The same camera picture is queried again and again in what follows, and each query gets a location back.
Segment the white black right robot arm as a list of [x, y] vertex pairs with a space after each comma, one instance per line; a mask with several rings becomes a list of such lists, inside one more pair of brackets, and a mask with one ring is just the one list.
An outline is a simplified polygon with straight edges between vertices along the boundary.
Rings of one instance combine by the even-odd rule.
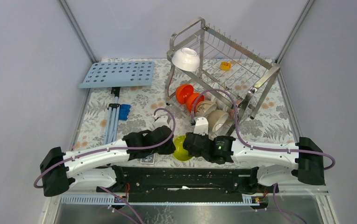
[[299, 142], [271, 144], [240, 141], [232, 136], [187, 133], [183, 148], [193, 157], [210, 163], [257, 163], [257, 174], [248, 180], [254, 192], [275, 183], [298, 179], [299, 182], [320, 186], [325, 184], [323, 151], [307, 137]]

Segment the white plastic bowl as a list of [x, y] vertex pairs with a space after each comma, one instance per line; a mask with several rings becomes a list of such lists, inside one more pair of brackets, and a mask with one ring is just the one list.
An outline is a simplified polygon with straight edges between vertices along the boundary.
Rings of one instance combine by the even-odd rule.
[[172, 57], [172, 63], [183, 71], [195, 72], [200, 66], [200, 56], [190, 48], [181, 48]]

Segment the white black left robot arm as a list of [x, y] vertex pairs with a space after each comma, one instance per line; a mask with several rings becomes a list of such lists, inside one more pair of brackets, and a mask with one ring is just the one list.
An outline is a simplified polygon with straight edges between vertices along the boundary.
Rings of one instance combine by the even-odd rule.
[[78, 183], [86, 171], [154, 153], [172, 154], [175, 150], [172, 138], [173, 131], [161, 126], [153, 131], [132, 132], [112, 143], [82, 152], [52, 148], [40, 164], [41, 175], [35, 180], [34, 187], [43, 189], [45, 197], [60, 195]]

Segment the yellow-green plastic bowl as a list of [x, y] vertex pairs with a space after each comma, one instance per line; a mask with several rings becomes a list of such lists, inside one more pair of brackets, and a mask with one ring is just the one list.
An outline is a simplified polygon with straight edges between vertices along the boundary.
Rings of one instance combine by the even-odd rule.
[[192, 158], [192, 156], [189, 155], [188, 151], [185, 150], [183, 147], [183, 143], [185, 139], [186, 136], [181, 135], [173, 140], [175, 151], [173, 152], [172, 156], [178, 161], [188, 161]]

